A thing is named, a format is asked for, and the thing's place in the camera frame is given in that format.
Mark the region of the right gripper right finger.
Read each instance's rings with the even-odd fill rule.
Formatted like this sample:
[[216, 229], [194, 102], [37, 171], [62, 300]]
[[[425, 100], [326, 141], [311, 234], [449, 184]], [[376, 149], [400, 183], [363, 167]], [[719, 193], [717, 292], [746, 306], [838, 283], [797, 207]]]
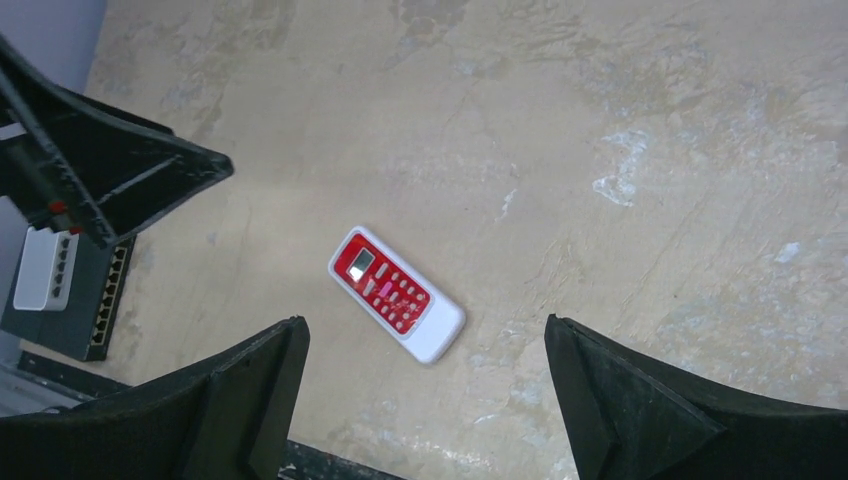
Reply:
[[843, 479], [847, 414], [735, 389], [550, 315], [550, 374], [582, 479]]

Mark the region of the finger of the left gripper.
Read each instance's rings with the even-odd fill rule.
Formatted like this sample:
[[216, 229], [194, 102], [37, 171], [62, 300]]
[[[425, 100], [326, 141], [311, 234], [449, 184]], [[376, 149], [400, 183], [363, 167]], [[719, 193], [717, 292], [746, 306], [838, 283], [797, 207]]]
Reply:
[[169, 127], [68, 90], [1, 42], [1, 193], [29, 225], [106, 248], [234, 172]]

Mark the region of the red white remote control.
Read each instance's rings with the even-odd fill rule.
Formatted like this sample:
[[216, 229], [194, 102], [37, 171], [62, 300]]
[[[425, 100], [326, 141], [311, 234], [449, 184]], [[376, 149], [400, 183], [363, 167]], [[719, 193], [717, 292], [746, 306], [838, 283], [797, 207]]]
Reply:
[[327, 271], [421, 364], [437, 362], [465, 325], [458, 304], [364, 226], [349, 231]]

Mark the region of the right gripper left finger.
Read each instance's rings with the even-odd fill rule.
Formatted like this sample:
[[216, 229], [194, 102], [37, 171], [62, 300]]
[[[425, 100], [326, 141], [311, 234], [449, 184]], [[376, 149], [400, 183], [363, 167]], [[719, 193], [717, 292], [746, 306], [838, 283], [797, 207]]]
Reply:
[[[293, 349], [303, 356], [300, 362], [300, 376], [295, 383], [297, 390], [288, 425], [288, 438], [310, 344], [306, 320], [302, 317], [292, 317], [279, 321], [213, 356], [267, 342], [283, 343], [286, 348]], [[131, 427], [123, 428], [102, 446], [96, 446], [91, 439], [64, 440], [55, 445], [45, 439], [43, 434], [37, 434], [37, 443], [31, 444], [30, 434], [26, 431], [31, 423], [27, 414], [2, 418], [2, 478], [184, 479], [177, 477], [175, 465], [187, 425], [177, 421], [174, 416], [148, 414], [145, 419], [136, 419]], [[270, 474], [263, 479], [277, 478], [279, 470], [277, 466], [272, 467]]]

